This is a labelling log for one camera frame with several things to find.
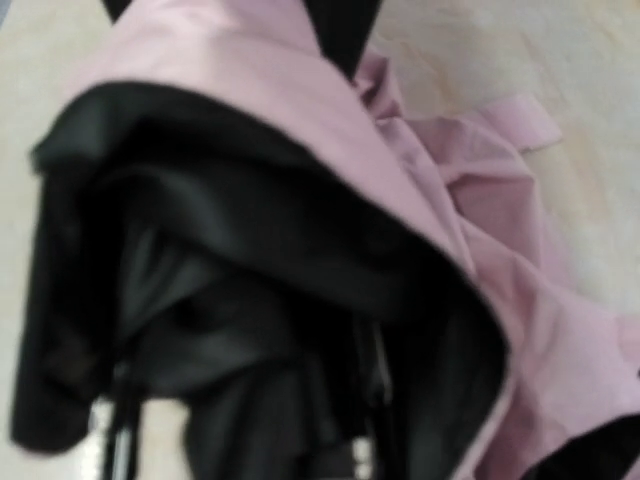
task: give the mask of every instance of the tiled floor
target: tiled floor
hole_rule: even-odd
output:
[[[98,0],[15,0],[0,28],[2,478],[95,478],[95,445],[56,460],[25,456],[5,441],[5,412],[36,206],[27,152],[59,108],[62,80],[107,30]],[[637,1],[388,0],[375,41],[396,60],[415,111],[458,111],[519,91],[539,96],[566,139],[531,155],[530,165],[567,239],[579,288],[640,313]],[[185,478],[176,453],[181,415],[153,406],[149,416],[162,421],[146,427],[145,478]]]

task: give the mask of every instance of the pink jacket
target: pink jacket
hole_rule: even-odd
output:
[[[408,120],[388,61],[368,51],[350,84],[299,0],[136,0],[69,96],[113,80],[198,92],[279,129],[467,273],[512,354],[454,479],[519,479],[572,438],[640,414],[640,321],[572,291],[519,155],[561,137],[532,97]]]

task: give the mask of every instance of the garment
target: garment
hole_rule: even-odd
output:
[[[388,62],[351,78],[321,30],[298,0],[136,0],[76,74],[35,154],[14,439],[79,441],[135,342],[134,378],[191,408],[196,479],[295,478],[358,433],[356,318],[385,334],[396,478],[634,475],[640,324],[571,292],[518,153],[557,127],[527,96],[407,120]]]

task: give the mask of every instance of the beige floor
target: beige floor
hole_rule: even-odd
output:
[[[0,465],[12,480],[96,478],[96,445],[35,460],[6,444],[5,412],[36,206],[27,152],[53,118],[71,66],[107,29],[98,0],[14,0],[0,29]],[[388,0],[375,41],[396,60],[417,112],[459,111],[520,91],[539,96],[566,139],[529,161],[580,289],[640,313],[640,3]],[[154,408],[169,421],[170,407]],[[177,429],[171,421],[148,428],[145,478],[184,478],[177,438],[167,440]]]

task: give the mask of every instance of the marble surface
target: marble surface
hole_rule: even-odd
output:
[[[12,480],[97,478],[98,436],[52,460],[6,439],[37,202],[27,152],[59,107],[63,79],[107,29],[97,0],[17,0],[0,29],[0,464]],[[393,57],[415,113],[538,96],[565,140],[527,158],[579,289],[640,313],[640,3],[387,0],[374,42]],[[144,478],[187,478],[177,449],[184,415],[168,403],[147,409]]]

